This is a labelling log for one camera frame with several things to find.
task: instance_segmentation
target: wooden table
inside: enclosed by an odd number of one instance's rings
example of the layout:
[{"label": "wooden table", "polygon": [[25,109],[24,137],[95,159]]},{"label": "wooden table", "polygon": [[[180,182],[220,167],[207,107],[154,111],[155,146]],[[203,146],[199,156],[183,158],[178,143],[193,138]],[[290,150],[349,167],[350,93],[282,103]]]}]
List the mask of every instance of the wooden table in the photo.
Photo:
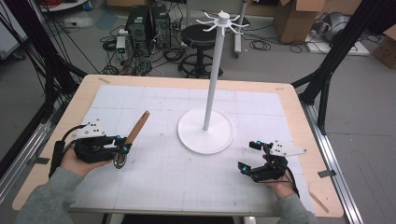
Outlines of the wooden table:
[{"label": "wooden table", "polygon": [[[51,158],[55,141],[61,139],[64,133],[82,122],[91,106],[93,98],[102,85],[206,90],[208,83],[209,80],[207,79],[115,77],[104,75],[86,76],[40,157]],[[315,215],[317,217],[341,217],[344,211],[332,181],[329,177],[320,178],[318,175],[318,172],[326,170],[326,166],[320,155],[318,145],[306,120],[295,89],[290,84],[223,80],[218,81],[217,89],[230,91],[263,91],[278,94],[294,144],[306,148],[309,151],[307,154],[300,155],[299,161],[304,171],[309,194],[313,199]],[[48,181],[49,171],[50,162],[46,165],[36,164],[33,167],[12,204],[14,209],[21,209],[33,189]]]}]

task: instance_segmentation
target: floor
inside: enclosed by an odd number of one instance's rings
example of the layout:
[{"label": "floor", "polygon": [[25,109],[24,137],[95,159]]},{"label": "floor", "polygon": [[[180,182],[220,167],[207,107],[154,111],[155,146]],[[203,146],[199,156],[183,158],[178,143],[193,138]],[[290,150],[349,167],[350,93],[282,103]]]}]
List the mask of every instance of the floor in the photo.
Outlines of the floor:
[{"label": "floor", "polygon": [[[80,9],[74,9],[57,16],[61,18],[68,13],[79,11]],[[109,36],[109,31],[123,25],[126,17],[121,12],[111,12],[103,7],[85,15],[93,18],[92,26],[70,30],[70,36],[96,69],[101,71],[106,65],[106,52],[99,39]],[[251,30],[271,24],[271,20],[266,18],[248,19],[251,22],[248,29]],[[242,54],[235,59],[233,36],[227,34],[221,58],[224,75],[219,79],[291,83],[314,72],[325,58],[324,54],[307,52],[304,46],[298,48],[275,44],[274,39],[270,39],[270,50],[252,49],[249,47],[249,39],[252,39],[249,34],[276,36],[273,26],[245,31]],[[61,37],[73,64],[88,73],[96,74],[95,69],[66,35],[61,34]],[[376,43],[369,40],[363,40],[361,43],[370,52],[376,47]],[[152,62],[160,55],[153,56]],[[175,63],[160,65],[165,62],[162,58],[152,63],[155,69],[146,76],[185,76],[177,71]],[[395,86],[396,71],[390,70],[371,55],[346,56],[332,78],[326,131],[365,223],[394,223],[396,219],[396,175],[392,165],[396,161],[396,153],[393,152],[393,144],[396,142],[396,125],[393,119],[396,114]],[[0,158],[4,157],[21,130],[41,106],[43,97],[40,82],[29,60],[0,62]],[[0,204],[0,222],[10,223],[15,218],[17,212],[11,208],[13,197],[30,168],[31,165],[26,165],[23,174]],[[76,223],[99,223],[102,216],[72,214]],[[240,218],[236,217],[235,220],[237,223],[241,222]],[[348,223],[346,217],[319,220],[321,223]],[[257,218],[257,223],[260,224],[276,221],[275,217]]]}]

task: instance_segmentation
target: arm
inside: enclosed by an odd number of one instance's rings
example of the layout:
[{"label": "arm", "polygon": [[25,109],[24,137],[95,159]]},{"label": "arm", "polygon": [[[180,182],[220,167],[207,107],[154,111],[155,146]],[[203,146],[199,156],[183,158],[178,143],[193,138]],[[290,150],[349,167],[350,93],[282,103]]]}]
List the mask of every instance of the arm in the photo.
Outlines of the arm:
[{"label": "arm", "polygon": [[276,202],[276,207],[280,213],[278,224],[318,223],[315,215],[306,211],[285,176],[280,177],[278,180],[271,180],[267,185],[273,189],[275,196],[278,198]]},{"label": "arm", "polygon": [[77,159],[73,148],[68,149],[61,167],[47,184],[32,192],[15,223],[73,223],[67,211],[76,200],[76,187],[90,170],[108,163],[85,163]]}]

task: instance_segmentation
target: white mug tree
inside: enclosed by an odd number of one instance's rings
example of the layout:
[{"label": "white mug tree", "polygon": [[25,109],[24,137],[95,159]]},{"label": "white mug tree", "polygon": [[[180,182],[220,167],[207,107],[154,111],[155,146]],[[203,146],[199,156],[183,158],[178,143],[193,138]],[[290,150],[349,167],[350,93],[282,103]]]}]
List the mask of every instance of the white mug tree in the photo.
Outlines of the white mug tree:
[{"label": "white mug tree", "polygon": [[225,29],[230,28],[236,34],[241,35],[241,33],[235,31],[232,25],[238,27],[245,27],[247,25],[232,23],[232,21],[238,20],[239,16],[230,20],[230,14],[223,11],[219,13],[218,18],[212,18],[207,13],[205,14],[209,19],[213,19],[213,21],[197,21],[202,24],[214,23],[214,25],[204,31],[209,32],[218,27],[206,109],[195,108],[187,112],[181,118],[177,131],[180,140],[189,149],[202,154],[213,154],[225,149],[233,140],[233,125],[231,122],[219,111],[212,110]]}]

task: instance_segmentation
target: wooden handle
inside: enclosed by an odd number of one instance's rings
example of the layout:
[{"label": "wooden handle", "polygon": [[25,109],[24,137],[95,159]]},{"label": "wooden handle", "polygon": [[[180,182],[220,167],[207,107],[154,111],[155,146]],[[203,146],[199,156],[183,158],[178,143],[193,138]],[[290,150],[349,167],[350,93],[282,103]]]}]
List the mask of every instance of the wooden handle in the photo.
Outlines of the wooden handle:
[{"label": "wooden handle", "polygon": [[143,125],[145,125],[146,120],[148,120],[148,118],[149,118],[149,112],[146,110],[145,113],[143,113],[142,117],[140,117],[136,125],[132,128],[131,132],[129,133],[128,137],[125,140],[125,145],[132,144],[132,142],[136,139],[137,135],[140,133],[140,130],[142,130]]}]

